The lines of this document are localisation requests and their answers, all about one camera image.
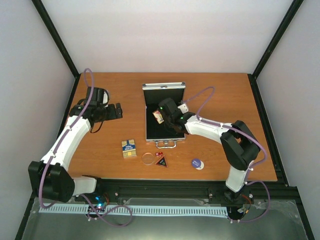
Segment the red yellow card deck box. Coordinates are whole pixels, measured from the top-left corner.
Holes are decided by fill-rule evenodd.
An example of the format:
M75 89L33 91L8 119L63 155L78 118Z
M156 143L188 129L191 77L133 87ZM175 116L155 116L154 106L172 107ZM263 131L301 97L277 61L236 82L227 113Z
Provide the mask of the red yellow card deck box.
M165 121L161 112L158 109L155 110L152 114L153 114L154 118L156 119L156 121L158 122L158 124L162 124Z

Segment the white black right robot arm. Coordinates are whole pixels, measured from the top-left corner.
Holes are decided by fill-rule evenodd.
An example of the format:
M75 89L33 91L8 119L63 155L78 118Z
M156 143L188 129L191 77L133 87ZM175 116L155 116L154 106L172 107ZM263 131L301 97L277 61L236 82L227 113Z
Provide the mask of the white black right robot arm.
M187 107L177 106L171 98L161 101L158 110L164 123L177 133L196 135L221 144L230 165L225 185L234 193L243 188L248 171L262 150L243 121L222 123L202 118Z

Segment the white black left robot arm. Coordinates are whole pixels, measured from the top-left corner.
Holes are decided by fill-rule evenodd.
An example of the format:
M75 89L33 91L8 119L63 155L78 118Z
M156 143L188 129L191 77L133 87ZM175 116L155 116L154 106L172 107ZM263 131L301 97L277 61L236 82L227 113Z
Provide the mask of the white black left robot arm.
M88 87L86 97L70 110L64 129L40 161L32 161L28 174L32 191L40 200L68 202L73 196L86 194L92 201L103 198L104 188L94 176L71 177L68 169L83 137L95 124L121 119L120 103L110 104L109 93L99 87Z

